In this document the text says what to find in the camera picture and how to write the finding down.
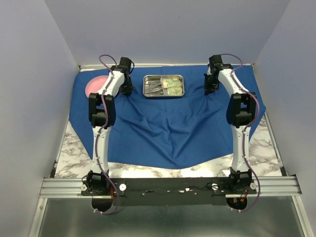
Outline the pink plastic plate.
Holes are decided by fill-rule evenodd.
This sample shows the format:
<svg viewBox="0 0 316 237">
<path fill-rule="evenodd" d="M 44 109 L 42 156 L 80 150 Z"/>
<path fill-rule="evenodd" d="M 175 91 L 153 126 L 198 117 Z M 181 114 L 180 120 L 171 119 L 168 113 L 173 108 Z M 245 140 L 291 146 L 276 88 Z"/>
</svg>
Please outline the pink plastic plate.
<svg viewBox="0 0 316 237">
<path fill-rule="evenodd" d="M 122 78 L 115 77 L 110 83 L 110 79 L 108 76 L 98 76 L 93 78 L 85 87 L 85 94 L 87 98 L 91 93 L 101 94 L 103 89 L 106 89 L 105 95 L 116 96 L 119 87 L 123 82 Z"/>
</svg>

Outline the blue surgical drape cloth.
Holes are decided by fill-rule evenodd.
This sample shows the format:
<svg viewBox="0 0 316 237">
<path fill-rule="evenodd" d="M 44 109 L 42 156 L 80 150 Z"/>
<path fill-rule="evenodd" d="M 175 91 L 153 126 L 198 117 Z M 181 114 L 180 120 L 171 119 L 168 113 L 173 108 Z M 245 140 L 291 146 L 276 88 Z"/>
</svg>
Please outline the blue surgical drape cloth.
<svg viewBox="0 0 316 237">
<path fill-rule="evenodd" d="M 182 169 L 231 154 L 233 135 L 226 120 L 230 96 L 223 86 L 205 95 L 206 71 L 206 66 L 136 68 L 132 94 L 115 98 L 108 160 Z M 184 95 L 147 99 L 142 92 L 147 75 L 181 75 Z"/>
</svg>

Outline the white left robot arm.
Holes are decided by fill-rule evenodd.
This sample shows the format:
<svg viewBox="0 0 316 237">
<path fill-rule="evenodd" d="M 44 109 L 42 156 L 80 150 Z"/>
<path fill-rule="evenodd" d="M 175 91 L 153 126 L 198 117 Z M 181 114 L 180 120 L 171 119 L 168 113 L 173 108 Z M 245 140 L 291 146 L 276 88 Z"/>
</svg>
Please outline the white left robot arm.
<svg viewBox="0 0 316 237">
<path fill-rule="evenodd" d="M 116 121 L 115 96 L 121 93 L 130 96 L 134 87 L 130 74 L 134 63 L 128 57 L 121 57 L 119 63 L 109 67 L 103 64 L 109 75 L 103 85 L 88 97 L 88 115 L 93 131 L 92 165 L 87 174 L 87 189 L 99 195 L 106 194 L 113 187 L 108 175 L 108 146 L 112 126 Z"/>
</svg>

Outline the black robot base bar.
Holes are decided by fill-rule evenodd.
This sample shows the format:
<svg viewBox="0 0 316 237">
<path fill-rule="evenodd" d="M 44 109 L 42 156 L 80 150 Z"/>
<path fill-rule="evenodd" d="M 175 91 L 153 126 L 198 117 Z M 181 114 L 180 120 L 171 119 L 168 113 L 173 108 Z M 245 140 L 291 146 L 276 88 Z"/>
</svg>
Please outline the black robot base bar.
<svg viewBox="0 0 316 237">
<path fill-rule="evenodd" d="M 111 206 L 228 205 L 245 209 L 247 197 L 257 194 L 250 178 L 114 178 L 101 174 L 83 180 L 81 195 L 92 197 L 92 207 L 107 212 Z"/>
</svg>

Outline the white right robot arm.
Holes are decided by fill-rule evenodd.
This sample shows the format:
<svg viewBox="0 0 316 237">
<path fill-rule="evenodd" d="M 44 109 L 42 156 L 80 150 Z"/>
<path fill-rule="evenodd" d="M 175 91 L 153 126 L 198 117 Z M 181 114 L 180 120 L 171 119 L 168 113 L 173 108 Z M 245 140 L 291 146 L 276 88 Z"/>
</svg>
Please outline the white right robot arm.
<svg viewBox="0 0 316 237">
<path fill-rule="evenodd" d="M 217 91 L 223 85 L 230 100 L 226 111 L 227 123 L 233 135 L 233 161 L 230 168 L 228 190 L 237 194 L 252 183 L 252 168 L 248 162 L 249 135 L 260 110 L 256 94 L 249 92 L 240 82 L 231 64 L 225 64 L 222 55 L 208 59 L 208 71 L 204 74 L 204 94 Z"/>
</svg>

